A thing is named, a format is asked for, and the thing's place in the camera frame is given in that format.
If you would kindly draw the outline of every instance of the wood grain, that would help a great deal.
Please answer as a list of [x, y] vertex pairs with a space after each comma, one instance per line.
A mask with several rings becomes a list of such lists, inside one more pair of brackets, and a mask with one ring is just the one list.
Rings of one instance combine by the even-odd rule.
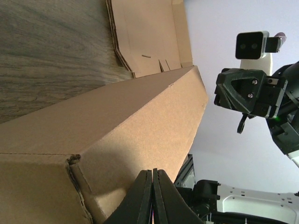
[[105, 0], [0, 2], [0, 123], [130, 78]]

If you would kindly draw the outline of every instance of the cardboard box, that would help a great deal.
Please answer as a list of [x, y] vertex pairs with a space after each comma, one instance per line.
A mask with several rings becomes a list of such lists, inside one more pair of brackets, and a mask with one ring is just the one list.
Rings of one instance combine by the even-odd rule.
[[174, 181], [207, 104], [197, 67], [110, 84], [0, 125], [2, 223], [102, 223], [142, 169]]
[[114, 49], [133, 77], [193, 65], [183, 0], [106, 0]]

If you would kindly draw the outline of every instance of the camera lens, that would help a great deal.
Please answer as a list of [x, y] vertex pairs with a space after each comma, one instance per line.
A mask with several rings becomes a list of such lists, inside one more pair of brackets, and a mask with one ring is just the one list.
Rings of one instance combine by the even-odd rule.
[[252, 45], [251, 45], [251, 48], [252, 48], [252, 49], [256, 49], [256, 48], [257, 48], [257, 43], [252, 44]]

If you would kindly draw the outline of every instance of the cardboard edge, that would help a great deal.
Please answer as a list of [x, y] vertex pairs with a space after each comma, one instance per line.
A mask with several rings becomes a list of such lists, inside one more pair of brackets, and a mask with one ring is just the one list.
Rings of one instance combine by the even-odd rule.
[[110, 20], [110, 29], [112, 33], [112, 40], [113, 40], [113, 46], [114, 51], [116, 52], [118, 58], [120, 59], [123, 66], [132, 73], [132, 78], [136, 77], [136, 73], [139, 73], [139, 67], [137, 66], [136, 62], [134, 61], [133, 57], [131, 56], [130, 52], [124, 52], [121, 50], [121, 47], [119, 46], [118, 42], [118, 36], [116, 32], [116, 25], [115, 25], [115, 19], [114, 19], [114, 12], [113, 12], [113, 5], [111, 0], [106, 0], [106, 6], [108, 11], [108, 17]]
[[79, 194], [84, 203], [84, 207], [90, 217], [92, 217], [95, 223], [102, 223], [107, 219], [107, 216], [94, 200], [92, 190], [83, 172], [81, 171], [79, 164], [80, 162], [77, 161], [76, 163], [71, 163], [69, 165], [69, 170], [74, 181], [74, 185], [76, 188], [78, 188]]
[[[199, 127], [199, 125], [201, 124], [201, 120], [202, 120], [203, 114], [204, 114], [204, 112], [205, 112], [205, 110], [206, 110], [206, 106], [207, 106], [207, 103], [208, 103], [209, 98], [208, 98], [208, 94], [207, 94], [207, 92], [206, 92], [205, 85], [204, 85], [204, 83], [203, 83], [203, 81], [202, 81], [202, 78], [201, 78], [201, 75], [200, 75], [200, 71], [199, 71], [199, 69], [198, 69], [198, 66], [193, 65], [193, 66], [189, 66], [189, 67], [190, 67], [191, 69], [190, 69], [187, 73], [189, 73], [189, 72], [192, 71], [192, 70], [197, 70], [197, 71], [198, 71], [198, 74], [199, 74], [199, 75], [198, 75], [198, 79], [199, 79], [199, 82], [200, 82], [201, 85], [202, 85], [203, 92], [205, 93], [204, 95], [202, 95], [202, 97], [205, 98], [205, 100], [204, 100], [204, 102], [203, 102], [203, 104], [202, 104], [202, 108], [203, 108], [203, 110], [201, 111], [200, 119], [198, 120], [198, 122], [197, 122], [197, 124], [194, 126], [194, 128], [193, 128], [193, 129], [190, 129], [190, 131], [189, 131], [189, 133], [188, 133], [189, 138], [188, 138], [188, 140], [185, 142], [185, 147], [191, 149], [192, 144], [193, 144], [194, 139], [195, 139], [195, 136], [196, 136], [196, 133], [197, 133], [197, 130], [198, 130], [198, 127]], [[179, 169], [180, 169], [180, 167], [182, 167], [183, 164], [184, 164], [184, 160], [182, 160], [182, 161], [181, 161], [181, 164], [179, 164]]]
[[170, 71], [170, 68], [169, 68], [166, 60], [159, 59], [159, 63], [160, 63], [160, 68], [161, 68], [162, 72]]
[[70, 181], [72, 182], [74, 188], [76, 189], [76, 191], [79, 195], [80, 203], [81, 203], [81, 207], [82, 207], [83, 211], [85, 212], [89, 222], [93, 223], [93, 217], [92, 217], [91, 213], [87, 210], [87, 207], [85, 205], [85, 200], [82, 195], [79, 183], [77, 182], [75, 175], [73, 174], [73, 172], [71, 170], [71, 166], [77, 164], [80, 161], [80, 158], [81, 158], [81, 156], [79, 154], [76, 154], [76, 155], [72, 155], [69, 159], [67, 159], [66, 160], [66, 162], [67, 162], [66, 172], [70, 178]]
[[189, 67], [193, 65], [193, 58], [184, 1], [172, 0], [172, 11], [181, 66]]

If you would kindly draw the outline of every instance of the cardboard flap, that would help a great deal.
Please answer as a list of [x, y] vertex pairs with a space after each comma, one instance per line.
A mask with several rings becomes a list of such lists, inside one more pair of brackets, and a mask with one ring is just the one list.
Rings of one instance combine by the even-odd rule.
[[193, 59], [184, 1], [172, 0], [172, 9], [178, 41], [179, 59], [183, 68], [189, 67], [193, 65]]
[[159, 59], [181, 68], [171, 0], [107, 0], [107, 7], [115, 51], [135, 77], [161, 72]]
[[66, 156], [1, 154], [2, 223], [91, 224]]
[[164, 71], [170, 71], [170, 68], [169, 68], [166, 60], [161, 59], [161, 60], [159, 60], [159, 62], [160, 62], [160, 67], [161, 67], [161, 71], [162, 72], [164, 72]]

